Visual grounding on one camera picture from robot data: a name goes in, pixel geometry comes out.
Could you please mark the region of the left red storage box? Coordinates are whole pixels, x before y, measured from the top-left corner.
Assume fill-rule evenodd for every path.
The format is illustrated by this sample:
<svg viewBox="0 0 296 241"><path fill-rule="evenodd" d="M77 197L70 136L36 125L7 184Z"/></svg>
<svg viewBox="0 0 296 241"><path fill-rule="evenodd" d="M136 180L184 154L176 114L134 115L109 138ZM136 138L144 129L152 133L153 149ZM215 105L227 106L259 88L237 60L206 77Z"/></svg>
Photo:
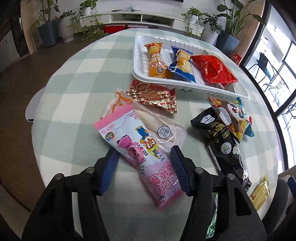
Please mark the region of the left red storage box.
<svg viewBox="0 0 296 241"><path fill-rule="evenodd" d="M125 24L115 24L115 25L105 25L104 26L104 32L107 34L113 34L120 32L125 29Z"/></svg>

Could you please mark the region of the panda colourful chip bag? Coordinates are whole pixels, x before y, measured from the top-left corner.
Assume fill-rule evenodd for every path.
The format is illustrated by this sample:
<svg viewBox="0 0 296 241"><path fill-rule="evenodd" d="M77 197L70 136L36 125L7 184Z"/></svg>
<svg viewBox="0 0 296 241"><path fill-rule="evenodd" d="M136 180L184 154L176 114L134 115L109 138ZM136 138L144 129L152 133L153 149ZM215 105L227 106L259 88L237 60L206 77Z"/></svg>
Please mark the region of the panda colourful chip bag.
<svg viewBox="0 0 296 241"><path fill-rule="evenodd" d="M237 97L234 103L211 96L207 100L237 142L241 142L244 135L254 137L252 118L246 113L240 97Z"/></svg>

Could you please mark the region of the blue planter with tall plant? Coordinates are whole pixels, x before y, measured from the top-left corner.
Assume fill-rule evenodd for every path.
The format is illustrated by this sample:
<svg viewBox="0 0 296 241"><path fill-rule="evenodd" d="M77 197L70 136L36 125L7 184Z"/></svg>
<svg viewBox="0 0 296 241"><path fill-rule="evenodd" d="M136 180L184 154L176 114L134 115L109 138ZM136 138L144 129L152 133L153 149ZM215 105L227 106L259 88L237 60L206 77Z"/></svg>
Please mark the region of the blue planter with tall plant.
<svg viewBox="0 0 296 241"><path fill-rule="evenodd" d="M41 9L36 20L30 26L30 31L37 30L39 37L45 48L54 46L59 39L58 19L51 19L51 11L60 13L58 0L40 0L36 1L41 4Z"/></svg>

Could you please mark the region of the gold foil snack pack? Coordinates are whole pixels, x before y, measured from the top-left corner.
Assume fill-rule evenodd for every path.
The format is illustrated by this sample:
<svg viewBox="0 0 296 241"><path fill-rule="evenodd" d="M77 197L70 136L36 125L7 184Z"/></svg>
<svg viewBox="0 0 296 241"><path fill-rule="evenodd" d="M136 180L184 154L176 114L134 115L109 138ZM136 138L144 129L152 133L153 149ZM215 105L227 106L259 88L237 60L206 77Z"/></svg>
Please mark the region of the gold foil snack pack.
<svg viewBox="0 0 296 241"><path fill-rule="evenodd" d="M269 197L269 192L269 179L267 175L264 175L249 197L256 211L259 211L262 205L266 202Z"/></svg>

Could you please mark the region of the pink cartoon snack pack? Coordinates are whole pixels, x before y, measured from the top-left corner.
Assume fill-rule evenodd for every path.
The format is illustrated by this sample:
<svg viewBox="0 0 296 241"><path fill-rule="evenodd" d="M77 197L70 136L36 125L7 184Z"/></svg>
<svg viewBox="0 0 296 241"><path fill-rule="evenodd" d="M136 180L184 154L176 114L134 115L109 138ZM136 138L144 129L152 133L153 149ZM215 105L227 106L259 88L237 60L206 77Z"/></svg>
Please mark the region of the pink cartoon snack pack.
<svg viewBox="0 0 296 241"><path fill-rule="evenodd" d="M133 165L160 210L180 197L177 174L132 105L126 104L94 124L95 129Z"/></svg>

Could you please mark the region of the white tall planter plant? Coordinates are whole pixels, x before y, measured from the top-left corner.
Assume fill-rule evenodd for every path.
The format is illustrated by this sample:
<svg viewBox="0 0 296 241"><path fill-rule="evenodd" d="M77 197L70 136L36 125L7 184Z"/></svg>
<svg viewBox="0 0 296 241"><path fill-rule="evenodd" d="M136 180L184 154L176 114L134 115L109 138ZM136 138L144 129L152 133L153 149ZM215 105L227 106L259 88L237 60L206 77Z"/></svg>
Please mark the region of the white tall planter plant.
<svg viewBox="0 0 296 241"><path fill-rule="evenodd" d="M220 32L223 30L222 25L218 22L218 17L209 13L203 13L201 22L204 27L201 36L202 40L214 46Z"/></svg>

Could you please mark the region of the red snack bag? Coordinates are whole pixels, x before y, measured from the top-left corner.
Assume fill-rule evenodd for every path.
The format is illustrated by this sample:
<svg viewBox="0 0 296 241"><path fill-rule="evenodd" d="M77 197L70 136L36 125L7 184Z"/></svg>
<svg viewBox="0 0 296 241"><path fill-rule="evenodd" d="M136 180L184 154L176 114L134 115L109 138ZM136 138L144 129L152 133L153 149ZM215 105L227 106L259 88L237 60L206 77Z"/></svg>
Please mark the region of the red snack bag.
<svg viewBox="0 0 296 241"><path fill-rule="evenodd" d="M238 81L226 65L214 55L194 55L191 60L204 79L211 84L227 85Z"/></svg>

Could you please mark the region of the black balcony chair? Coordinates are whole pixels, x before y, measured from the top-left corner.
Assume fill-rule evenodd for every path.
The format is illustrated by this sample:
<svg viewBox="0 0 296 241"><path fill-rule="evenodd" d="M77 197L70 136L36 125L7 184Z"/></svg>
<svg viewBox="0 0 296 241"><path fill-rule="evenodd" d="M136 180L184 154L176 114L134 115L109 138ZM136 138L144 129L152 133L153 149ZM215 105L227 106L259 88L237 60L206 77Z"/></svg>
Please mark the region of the black balcony chair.
<svg viewBox="0 0 296 241"><path fill-rule="evenodd" d="M280 91L285 88L289 90L280 71L275 68L265 53L259 52L246 68L263 91L268 89Z"/></svg>

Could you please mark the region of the white ribbed planter plant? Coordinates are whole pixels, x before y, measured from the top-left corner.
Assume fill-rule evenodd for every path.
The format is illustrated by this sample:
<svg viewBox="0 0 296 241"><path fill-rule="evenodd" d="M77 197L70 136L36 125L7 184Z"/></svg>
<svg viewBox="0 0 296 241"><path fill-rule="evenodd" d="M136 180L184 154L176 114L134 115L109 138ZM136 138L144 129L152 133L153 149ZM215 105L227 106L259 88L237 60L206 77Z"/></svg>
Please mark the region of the white ribbed planter plant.
<svg viewBox="0 0 296 241"><path fill-rule="evenodd" d="M59 34L63 43L74 40L74 17L75 12L72 10L63 12L59 17Z"/></svg>

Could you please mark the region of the red patterned cookie pack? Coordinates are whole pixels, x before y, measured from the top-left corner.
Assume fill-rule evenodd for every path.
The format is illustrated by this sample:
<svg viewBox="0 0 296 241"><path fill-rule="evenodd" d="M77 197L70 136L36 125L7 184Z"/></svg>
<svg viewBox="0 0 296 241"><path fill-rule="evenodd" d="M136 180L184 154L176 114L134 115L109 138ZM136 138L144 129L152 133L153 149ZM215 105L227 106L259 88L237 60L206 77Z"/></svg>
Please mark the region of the red patterned cookie pack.
<svg viewBox="0 0 296 241"><path fill-rule="evenodd" d="M156 106L171 114L177 114L177 99L174 89L146 83L134 79L126 91L126 94L143 105Z"/></svg>

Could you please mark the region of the right trailing plant on console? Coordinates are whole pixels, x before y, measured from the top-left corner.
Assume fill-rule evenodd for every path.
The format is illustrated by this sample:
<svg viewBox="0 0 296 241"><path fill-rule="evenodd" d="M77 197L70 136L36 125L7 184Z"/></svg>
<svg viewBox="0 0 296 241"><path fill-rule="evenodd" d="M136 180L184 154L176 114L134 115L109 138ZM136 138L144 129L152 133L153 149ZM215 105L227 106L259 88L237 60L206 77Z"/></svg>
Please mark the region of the right trailing plant on console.
<svg viewBox="0 0 296 241"><path fill-rule="evenodd" d="M185 35L192 38L201 37L204 27L201 25L203 13L195 7L189 8L181 16L185 22Z"/></svg>

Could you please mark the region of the grey chair seat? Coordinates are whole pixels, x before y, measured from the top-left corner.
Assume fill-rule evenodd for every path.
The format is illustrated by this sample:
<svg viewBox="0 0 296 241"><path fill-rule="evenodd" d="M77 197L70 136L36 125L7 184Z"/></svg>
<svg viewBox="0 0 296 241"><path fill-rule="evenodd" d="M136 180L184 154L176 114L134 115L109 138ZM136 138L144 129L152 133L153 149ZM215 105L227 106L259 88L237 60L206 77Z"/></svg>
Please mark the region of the grey chair seat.
<svg viewBox="0 0 296 241"><path fill-rule="evenodd" d="M262 220L268 240L295 240L295 179L279 178L273 201Z"/></svg>

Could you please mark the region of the dark blue planter right plant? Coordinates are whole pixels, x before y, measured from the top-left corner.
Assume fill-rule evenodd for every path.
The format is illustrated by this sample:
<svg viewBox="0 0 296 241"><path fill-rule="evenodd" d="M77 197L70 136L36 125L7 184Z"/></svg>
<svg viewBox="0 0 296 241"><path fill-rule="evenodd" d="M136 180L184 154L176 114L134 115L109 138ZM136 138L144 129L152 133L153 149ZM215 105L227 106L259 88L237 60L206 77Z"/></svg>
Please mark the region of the dark blue planter right plant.
<svg viewBox="0 0 296 241"><path fill-rule="evenodd" d="M248 9L253 2L255 1L248 1L246 5L243 5L241 1L231 1L232 7L229 8L226 1L223 1L217 6L217 11L220 13L217 17L224 17L226 25L225 29L220 32L215 47L229 58L240 43L237 36L245 28L247 17L251 16L260 24L266 25L265 20L259 14L252 14Z"/></svg>

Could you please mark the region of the green seaweed snack pack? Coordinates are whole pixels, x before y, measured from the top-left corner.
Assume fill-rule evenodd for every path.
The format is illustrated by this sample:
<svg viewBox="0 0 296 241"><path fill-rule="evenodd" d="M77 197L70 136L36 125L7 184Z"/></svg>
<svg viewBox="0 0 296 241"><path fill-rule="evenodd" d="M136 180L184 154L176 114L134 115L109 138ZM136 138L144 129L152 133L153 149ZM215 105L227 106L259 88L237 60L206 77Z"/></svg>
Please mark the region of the green seaweed snack pack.
<svg viewBox="0 0 296 241"><path fill-rule="evenodd" d="M217 207L218 207L218 193L212 194L212 211L211 211L211 222L208 226L206 239L212 238L215 232L216 218L217 218Z"/></svg>

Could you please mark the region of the red gift box on floor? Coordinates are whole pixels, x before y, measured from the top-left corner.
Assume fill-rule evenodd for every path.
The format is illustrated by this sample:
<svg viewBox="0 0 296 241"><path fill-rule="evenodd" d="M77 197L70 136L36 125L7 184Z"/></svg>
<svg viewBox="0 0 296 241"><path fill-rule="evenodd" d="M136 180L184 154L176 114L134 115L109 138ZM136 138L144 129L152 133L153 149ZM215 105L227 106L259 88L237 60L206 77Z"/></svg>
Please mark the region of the red gift box on floor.
<svg viewBox="0 0 296 241"><path fill-rule="evenodd" d="M237 53L232 54L231 60L236 64L239 65L241 62L241 56L238 55Z"/></svg>

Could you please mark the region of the blue Tipo snack pack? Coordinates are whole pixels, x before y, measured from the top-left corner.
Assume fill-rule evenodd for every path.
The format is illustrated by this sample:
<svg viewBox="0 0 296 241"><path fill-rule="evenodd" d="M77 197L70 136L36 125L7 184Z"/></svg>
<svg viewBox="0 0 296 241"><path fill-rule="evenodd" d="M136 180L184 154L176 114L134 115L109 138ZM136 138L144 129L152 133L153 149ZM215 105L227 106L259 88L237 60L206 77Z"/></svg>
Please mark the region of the blue Tipo snack pack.
<svg viewBox="0 0 296 241"><path fill-rule="evenodd" d="M168 66L168 70L189 82L196 83L190 62L193 52L177 46L171 46L171 50L173 51L174 61Z"/></svg>

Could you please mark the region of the trailing pothos in white pot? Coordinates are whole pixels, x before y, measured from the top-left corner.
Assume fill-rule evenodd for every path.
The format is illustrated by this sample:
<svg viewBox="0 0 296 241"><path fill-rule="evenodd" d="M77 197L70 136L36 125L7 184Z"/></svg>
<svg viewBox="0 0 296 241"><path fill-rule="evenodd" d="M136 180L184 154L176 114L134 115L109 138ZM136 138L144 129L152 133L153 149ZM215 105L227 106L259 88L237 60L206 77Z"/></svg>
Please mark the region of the trailing pothos in white pot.
<svg viewBox="0 0 296 241"><path fill-rule="evenodd" d="M80 35L81 42L96 41L107 36L100 21L101 14L96 10L97 1L85 0L79 6L74 17L74 30Z"/></svg>

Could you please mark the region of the clear wrapped bread pack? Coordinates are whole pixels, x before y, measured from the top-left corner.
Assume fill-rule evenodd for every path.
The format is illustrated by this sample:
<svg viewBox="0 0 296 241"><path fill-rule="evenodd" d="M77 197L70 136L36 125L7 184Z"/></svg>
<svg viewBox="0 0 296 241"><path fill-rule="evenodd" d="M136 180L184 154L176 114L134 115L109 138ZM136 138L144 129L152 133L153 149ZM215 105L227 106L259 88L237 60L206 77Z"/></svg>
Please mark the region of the clear wrapped bread pack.
<svg viewBox="0 0 296 241"><path fill-rule="evenodd" d="M183 146L187 131L182 125L155 113L152 109L146 108L144 105L126 95L123 90L118 89L114 96L115 99L107 104L102 112L101 118L113 113L116 109L126 104L131 104L137 112L138 117L142 120L152 137L156 139L163 152L169 154L172 146Z"/></svg>

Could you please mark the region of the white TV console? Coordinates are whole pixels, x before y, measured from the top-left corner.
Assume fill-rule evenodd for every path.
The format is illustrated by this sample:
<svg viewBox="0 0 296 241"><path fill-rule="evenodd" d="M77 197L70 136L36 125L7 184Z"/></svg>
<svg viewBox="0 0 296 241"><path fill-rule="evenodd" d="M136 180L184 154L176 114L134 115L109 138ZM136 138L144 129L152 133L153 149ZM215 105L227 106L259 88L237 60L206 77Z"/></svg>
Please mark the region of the white TV console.
<svg viewBox="0 0 296 241"><path fill-rule="evenodd" d="M175 32L185 33L185 22L182 17L158 15L146 11L107 11L99 12L100 21L104 25L135 24L148 27L164 28Z"/></svg>

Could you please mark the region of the green checkered tablecloth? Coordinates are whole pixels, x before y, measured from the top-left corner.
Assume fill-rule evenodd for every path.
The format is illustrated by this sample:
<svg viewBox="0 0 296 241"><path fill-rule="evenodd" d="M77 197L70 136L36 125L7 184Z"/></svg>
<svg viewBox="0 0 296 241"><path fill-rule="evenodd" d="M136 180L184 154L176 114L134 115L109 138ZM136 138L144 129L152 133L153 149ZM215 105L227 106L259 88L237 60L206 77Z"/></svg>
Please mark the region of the green checkered tablecloth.
<svg viewBox="0 0 296 241"><path fill-rule="evenodd" d="M33 122L33 148L45 184L56 173L78 174L107 153L109 145L94 124L114 99L115 92L127 90L133 80L132 53L138 35L208 46L172 32L127 29L102 38L69 58L49 79ZM276 190L281 152L273 120L247 75L214 46L208 48L228 64L249 94L243 106L252 117L254 137L244 137L239 150L252 188L264 176L269 179L270 194L258 212L264 217ZM182 195L158 210L138 172L125 159L119 160L109 189L98 199L111 240L179 240L191 201Z"/></svg>

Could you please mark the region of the white plastic tray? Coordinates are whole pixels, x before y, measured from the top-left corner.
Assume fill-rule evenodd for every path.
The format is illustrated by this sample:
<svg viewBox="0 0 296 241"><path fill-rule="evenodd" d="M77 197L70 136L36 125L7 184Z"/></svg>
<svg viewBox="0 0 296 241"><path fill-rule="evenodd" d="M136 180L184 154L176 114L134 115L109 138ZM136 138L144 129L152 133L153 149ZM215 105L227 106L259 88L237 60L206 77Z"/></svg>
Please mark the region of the white plastic tray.
<svg viewBox="0 0 296 241"><path fill-rule="evenodd" d="M134 41L132 74L145 83L249 99L239 67L204 42L190 44L139 35Z"/></svg>

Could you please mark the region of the orange yellow snack pack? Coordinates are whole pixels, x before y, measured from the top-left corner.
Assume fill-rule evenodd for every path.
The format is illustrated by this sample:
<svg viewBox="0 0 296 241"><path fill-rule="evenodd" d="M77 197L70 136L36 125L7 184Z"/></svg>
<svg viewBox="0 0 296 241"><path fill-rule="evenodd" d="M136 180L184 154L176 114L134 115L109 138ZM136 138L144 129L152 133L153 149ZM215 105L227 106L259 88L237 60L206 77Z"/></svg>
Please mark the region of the orange yellow snack pack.
<svg viewBox="0 0 296 241"><path fill-rule="evenodd" d="M149 77L172 79L173 73L168 70L168 65L161 58L163 43L149 43L145 47L149 54Z"/></svg>

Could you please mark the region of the white cabinet with shelves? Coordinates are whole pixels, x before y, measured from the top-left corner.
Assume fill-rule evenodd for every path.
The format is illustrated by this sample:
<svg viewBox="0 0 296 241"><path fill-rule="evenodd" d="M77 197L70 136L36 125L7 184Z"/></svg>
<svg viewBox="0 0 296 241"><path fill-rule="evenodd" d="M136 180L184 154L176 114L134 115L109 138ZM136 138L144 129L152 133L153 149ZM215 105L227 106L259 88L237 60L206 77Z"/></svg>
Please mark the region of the white cabinet with shelves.
<svg viewBox="0 0 296 241"><path fill-rule="evenodd" d="M0 68L3 72L11 63L20 58L16 49L10 21L1 25Z"/></svg>

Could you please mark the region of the black snack bag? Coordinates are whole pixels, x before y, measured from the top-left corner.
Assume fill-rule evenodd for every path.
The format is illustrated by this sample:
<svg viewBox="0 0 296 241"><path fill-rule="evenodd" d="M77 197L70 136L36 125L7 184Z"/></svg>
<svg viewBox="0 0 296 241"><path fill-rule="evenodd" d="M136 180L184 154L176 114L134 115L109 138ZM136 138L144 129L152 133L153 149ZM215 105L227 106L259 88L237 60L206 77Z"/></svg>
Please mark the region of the black snack bag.
<svg viewBox="0 0 296 241"><path fill-rule="evenodd" d="M252 182L245 162L232 133L218 120L213 108L207 108L191 120L191 126L205 139L218 170L227 175L232 173L247 191Z"/></svg>

